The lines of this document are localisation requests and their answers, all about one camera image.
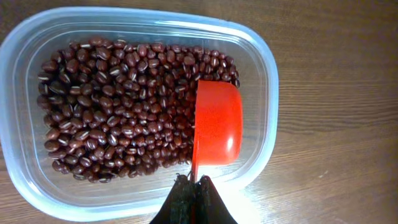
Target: clear plastic container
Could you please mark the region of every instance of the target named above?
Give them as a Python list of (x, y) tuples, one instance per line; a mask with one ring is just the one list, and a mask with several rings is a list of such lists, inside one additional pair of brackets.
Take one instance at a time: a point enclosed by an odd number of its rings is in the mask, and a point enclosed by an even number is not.
[(172, 12), (109, 7), (64, 7), (19, 24), (0, 48), (0, 137), (9, 175), (21, 195), (49, 215), (94, 221), (156, 212), (176, 173), (189, 166), (160, 168), (154, 175), (79, 182), (51, 168), (43, 147), (47, 128), (36, 105), (40, 65), (55, 49), (92, 35), (135, 42), (202, 45), (235, 58), (243, 98), (244, 137), (233, 164), (200, 167), (218, 190), (241, 189), (267, 164), (277, 129), (278, 74), (266, 43), (251, 29), (228, 21)]

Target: red plastic measuring cup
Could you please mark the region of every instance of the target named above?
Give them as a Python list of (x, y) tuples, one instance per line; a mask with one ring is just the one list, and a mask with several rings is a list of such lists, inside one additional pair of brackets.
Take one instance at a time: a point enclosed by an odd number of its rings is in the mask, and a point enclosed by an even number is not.
[(238, 158), (243, 107), (238, 89), (225, 82), (198, 82), (192, 172), (199, 165), (226, 165)]

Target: container rim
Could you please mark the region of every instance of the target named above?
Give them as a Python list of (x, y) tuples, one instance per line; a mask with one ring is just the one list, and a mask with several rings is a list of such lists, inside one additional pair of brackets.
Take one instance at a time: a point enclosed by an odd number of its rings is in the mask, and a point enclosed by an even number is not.
[[(241, 176), (239, 180), (233, 179), (230, 181), (228, 186), (233, 186), (235, 189), (242, 189), (248, 184), (250, 184), (263, 170), (263, 168), (268, 163), (271, 157), (277, 130), (277, 115), (278, 115), (278, 100), (279, 100), (279, 78), (277, 72), (277, 66), (275, 58), (271, 53), (270, 48), (264, 42), (264, 40), (255, 33), (252, 29), (237, 24), (235, 22), (225, 21), (217, 18), (211, 18), (206, 16), (198, 16), (193, 14), (184, 14), (179, 12), (167, 12), (167, 11), (156, 11), (149, 9), (128, 9), (120, 7), (58, 7), (55, 9), (49, 9), (46, 11), (39, 12), (33, 16), (28, 17), (18, 24), (4, 39), (0, 46), (0, 58), (5, 58), (5, 60), (0, 61), (0, 105), (8, 105), (7, 102), (14, 100), (14, 96), (11, 98), (6, 98), (3, 96), (9, 95), (7, 93), (7, 82), (6, 82), (6, 67), (9, 64), (9, 54), (7, 48), (16, 44), (16, 39), (18, 37), (25, 36), (28, 31), (31, 31), (31, 26), (43, 22), (44, 20), (49, 20), (55, 16), (62, 16), (68, 13), (85, 11), (85, 12), (120, 12), (120, 13), (131, 13), (140, 14), (142, 16), (157, 14), (158, 16), (169, 16), (173, 17), (174, 20), (162, 21), (160, 23), (172, 23), (177, 24), (182, 27), (191, 27), (193, 24), (197, 23), (199, 29), (204, 29), (205, 26), (222, 27), (229, 30), (229, 32), (239, 32), (244, 34), (246, 37), (252, 39), (252, 44), (255, 45), (256, 49), (262, 56), (263, 62), (266, 66), (267, 81), (268, 81), (268, 97), (269, 102), (267, 104), (267, 127), (266, 133), (264, 134), (264, 141), (262, 143), (261, 151), (254, 161), (251, 168)], [(122, 218), (130, 217), (134, 215), (140, 215), (149, 212), (157, 212), (161, 205), (142, 205), (140, 208), (126, 208), (123, 207), (122, 210), (109, 207), (109, 209), (104, 212), (98, 212), (99, 207), (79, 207), (74, 205), (68, 205), (61, 203), (54, 198), (49, 198), (42, 194), (40, 190), (34, 185), (34, 183), (29, 180), (19, 169), (16, 167), (18, 160), (21, 159), (12, 149), (11, 145), (11, 134), (8, 131), (11, 127), (12, 121), (11, 114), (14, 112), (13, 109), (3, 111), (0, 113), (0, 123), (2, 128), (0, 129), (0, 138), (2, 144), (2, 151), (4, 154), (4, 159), (6, 161), (6, 167), (12, 183), (18, 192), (34, 207), (47, 213), (51, 216), (61, 218), (64, 220), (78, 221), (78, 222), (88, 222), (88, 221), (98, 221), (107, 220), (112, 218)]]

